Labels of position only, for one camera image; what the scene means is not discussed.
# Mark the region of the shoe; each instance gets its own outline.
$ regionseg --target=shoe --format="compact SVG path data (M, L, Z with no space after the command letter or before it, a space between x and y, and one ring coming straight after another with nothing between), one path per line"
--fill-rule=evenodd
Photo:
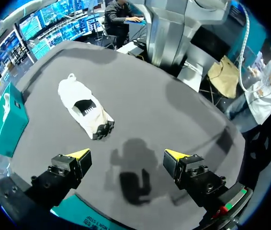
M73 73L59 83L58 94L63 105L91 139L102 139L111 132L114 120Z

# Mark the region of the table surface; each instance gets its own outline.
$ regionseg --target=table surface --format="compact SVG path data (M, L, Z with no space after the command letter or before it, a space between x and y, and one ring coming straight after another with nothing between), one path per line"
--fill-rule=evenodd
M70 73L114 118L107 138L90 140L63 106L58 84ZM165 148L205 157L228 186L237 180L245 141L234 125L187 85L132 56L65 41L38 60L17 88L29 124L12 158L13 171L29 183L52 157L90 148L92 167L76 192L132 228L192 229L205 213L163 168Z

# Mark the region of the white table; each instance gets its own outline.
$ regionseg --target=white table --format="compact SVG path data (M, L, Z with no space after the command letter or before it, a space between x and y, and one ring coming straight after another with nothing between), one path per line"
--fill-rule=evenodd
M122 46L117 50L117 52L122 53L122 54L128 54L128 52L132 53L133 55L137 56L140 55L143 50L139 47L137 47L134 42L129 42L125 46Z

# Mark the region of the computer monitor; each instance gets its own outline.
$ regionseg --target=computer monitor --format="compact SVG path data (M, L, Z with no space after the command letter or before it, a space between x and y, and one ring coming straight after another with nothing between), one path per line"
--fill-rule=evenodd
M20 23L20 31L25 40L34 37L44 28L55 25L56 22L64 18L64 15L73 16L73 13L86 10L90 0L58 0L57 2L33 13L24 18ZM94 0L94 6L98 5L98 0Z

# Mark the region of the teal panel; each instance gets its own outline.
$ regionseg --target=teal panel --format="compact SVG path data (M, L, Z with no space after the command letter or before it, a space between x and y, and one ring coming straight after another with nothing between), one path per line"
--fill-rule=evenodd
M88 203L82 201L77 195L63 200L58 207L53 207L52 211L65 220L94 230L132 229L91 208Z

